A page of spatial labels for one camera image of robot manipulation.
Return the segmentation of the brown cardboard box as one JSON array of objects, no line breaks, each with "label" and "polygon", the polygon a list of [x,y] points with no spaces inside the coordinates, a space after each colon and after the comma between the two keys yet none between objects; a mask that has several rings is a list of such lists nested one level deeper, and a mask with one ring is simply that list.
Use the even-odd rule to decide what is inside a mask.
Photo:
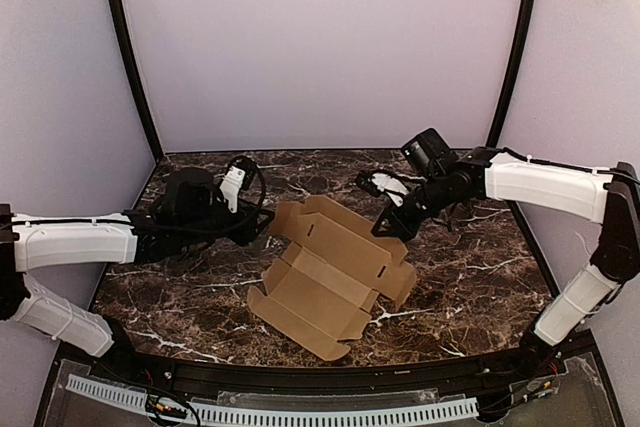
[{"label": "brown cardboard box", "polygon": [[417,280],[405,244],[372,228],[327,196],[280,203],[269,233],[289,245],[249,289],[251,312],[324,361],[347,355],[377,298],[401,307]]}]

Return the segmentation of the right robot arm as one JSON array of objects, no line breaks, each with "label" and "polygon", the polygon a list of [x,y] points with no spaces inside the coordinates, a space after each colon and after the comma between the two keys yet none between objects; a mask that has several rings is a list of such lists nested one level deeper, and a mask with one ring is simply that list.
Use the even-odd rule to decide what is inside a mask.
[{"label": "right robot arm", "polygon": [[639,274],[639,180],[632,165],[586,167],[486,145],[449,146],[429,128],[401,149],[411,175],[374,169],[359,187],[387,205],[372,233],[414,239],[422,224],[472,200],[516,203],[571,217],[599,230],[586,264],[540,312],[521,345],[551,350]]}]

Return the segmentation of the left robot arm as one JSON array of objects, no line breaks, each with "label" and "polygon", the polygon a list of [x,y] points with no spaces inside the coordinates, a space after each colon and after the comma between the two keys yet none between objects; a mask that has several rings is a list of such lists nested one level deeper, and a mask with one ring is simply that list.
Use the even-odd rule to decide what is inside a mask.
[{"label": "left robot arm", "polygon": [[193,246],[229,239],[253,242],[274,212],[242,198],[266,182],[257,164],[239,156],[220,180],[201,168],[172,173],[148,209],[94,217],[34,217],[1,207],[1,318],[23,323],[94,358],[131,352],[120,323],[91,313],[41,285],[32,270],[91,263],[149,264]]}]

